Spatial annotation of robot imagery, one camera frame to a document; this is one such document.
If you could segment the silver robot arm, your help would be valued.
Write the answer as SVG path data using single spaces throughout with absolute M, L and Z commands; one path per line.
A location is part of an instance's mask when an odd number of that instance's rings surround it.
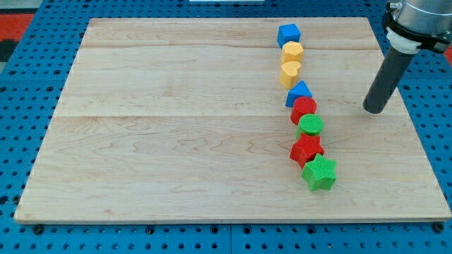
M 390 0 L 383 28 L 392 48 L 403 54 L 421 49 L 444 53 L 451 45 L 451 0 Z

